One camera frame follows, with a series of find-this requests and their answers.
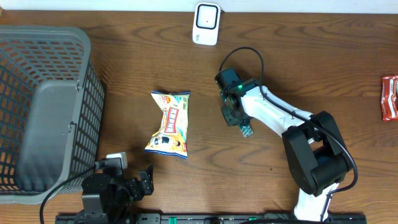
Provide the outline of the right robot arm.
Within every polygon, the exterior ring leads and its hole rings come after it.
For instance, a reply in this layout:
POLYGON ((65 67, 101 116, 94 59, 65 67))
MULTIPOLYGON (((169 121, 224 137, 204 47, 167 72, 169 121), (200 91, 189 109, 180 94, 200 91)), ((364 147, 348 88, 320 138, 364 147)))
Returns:
POLYGON ((224 101, 221 111, 228 126, 252 136, 250 120, 258 119, 283 141, 290 173, 300 188, 294 215, 299 220, 325 222, 339 183, 358 168, 331 114, 311 114, 273 95, 257 80, 216 78, 224 101))

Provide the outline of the yellow noodle snack bag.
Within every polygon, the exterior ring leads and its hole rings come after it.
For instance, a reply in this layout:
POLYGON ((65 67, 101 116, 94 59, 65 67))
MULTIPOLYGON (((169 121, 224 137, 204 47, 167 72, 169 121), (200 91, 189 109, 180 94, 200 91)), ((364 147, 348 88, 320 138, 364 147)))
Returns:
POLYGON ((162 111, 159 130, 151 136, 146 152, 187 159, 188 101, 190 92, 162 93, 152 91, 162 111))

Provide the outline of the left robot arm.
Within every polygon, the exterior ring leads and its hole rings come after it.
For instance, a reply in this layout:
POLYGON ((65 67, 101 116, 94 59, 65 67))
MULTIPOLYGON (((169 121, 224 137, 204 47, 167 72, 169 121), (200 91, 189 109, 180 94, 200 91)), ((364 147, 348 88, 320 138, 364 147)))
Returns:
POLYGON ((105 166, 82 182, 83 210, 73 219, 75 224, 132 224, 135 218, 131 203, 152 195, 154 166, 139 172, 140 179, 126 179, 120 165, 105 166))

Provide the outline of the teal mouthwash bottle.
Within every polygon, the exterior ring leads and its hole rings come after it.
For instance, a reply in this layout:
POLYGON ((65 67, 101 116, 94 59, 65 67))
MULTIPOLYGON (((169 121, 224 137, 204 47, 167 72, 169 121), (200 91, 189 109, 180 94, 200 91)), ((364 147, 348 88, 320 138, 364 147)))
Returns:
POLYGON ((250 124, 240 124, 239 129, 245 138, 250 138, 254 134, 250 124))

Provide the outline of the red chocolate bar wrapper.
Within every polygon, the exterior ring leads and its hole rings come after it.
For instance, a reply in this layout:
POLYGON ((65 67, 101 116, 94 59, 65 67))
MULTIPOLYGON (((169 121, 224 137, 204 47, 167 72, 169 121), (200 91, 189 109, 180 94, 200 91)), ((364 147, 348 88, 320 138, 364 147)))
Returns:
POLYGON ((397 75, 381 77, 381 111, 383 121, 397 120, 397 75))

